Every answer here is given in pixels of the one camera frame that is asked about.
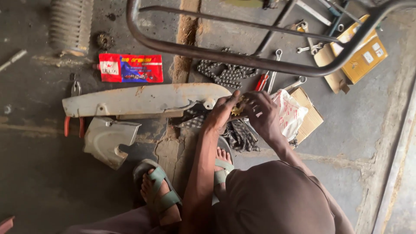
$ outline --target pliers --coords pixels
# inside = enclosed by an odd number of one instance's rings
[[[81,95],[81,84],[79,81],[74,81],[74,84],[71,87],[71,97]],[[67,137],[69,135],[69,120],[71,119],[70,116],[65,117],[64,122],[64,133]],[[84,130],[85,120],[84,117],[79,117],[79,137],[84,138],[85,130]]]

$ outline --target red screwdriver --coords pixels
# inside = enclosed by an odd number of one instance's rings
[[[265,74],[261,75],[260,80],[257,83],[255,91],[263,90],[264,86],[266,85],[267,79],[269,79],[269,71],[267,71]]]

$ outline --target foot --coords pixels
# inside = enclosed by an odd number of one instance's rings
[[[153,171],[154,169],[150,169],[148,171],[148,174],[151,174]],[[151,181],[150,178],[147,176],[147,174],[144,174],[140,193],[146,203],[152,191],[153,184],[154,184],[154,181]],[[168,183],[166,182],[166,180],[163,180],[162,184],[160,185],[159,191],[156,194],[155,200],[160,199],[163,195],[167,194],[168,192],[170,192]],[[179,209],[176,204],[169,207],[167,210],[160,213],[158,216],[159,216],[160,226],[181,221],[181,215],[179,214]]]
[[[229,153],[227,153],[225,150],[220,149],[219,147],[217,147],[217,155],[216,157],[219,160],[223,160],[225,162],[228,162],[229,164],[233,164],[231,162],[231,156]],[[218,171],[222,171],[224,170],[224,168],[219,167],[219,166],[215,166],[214,171],[218,172]],[[217,196],[218,200],[221,201],[225,198],[225,182],[223,183],[219,183],[214,187],[214,194]]]

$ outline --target hand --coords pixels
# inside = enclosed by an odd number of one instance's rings
[[[207,116],[202,129],[214,130],[223,134],[227,122],[231,119],[231,109],[237,104],[240,91],[234,91],[233,95],[219,98],[211,113]]]
[[[280,120],[277,104],[272,101],[270,95],[265,92],[248,92],[243,95],[246,98],[241,105],[248,116],[251,126],[266,141],[267,144],[288,144],[287,139],[279,129]]]

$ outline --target patterned cloth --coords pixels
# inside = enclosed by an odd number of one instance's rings
[[[199,110],[186,110],[183,113],[181,123],[177,127],[196,127],[201,128],[209,112]],[[257,139],[241,119],[236,119],[227,123],[224,134],[222,135],[230,147],[238,152],[260,151],[257,146]]]

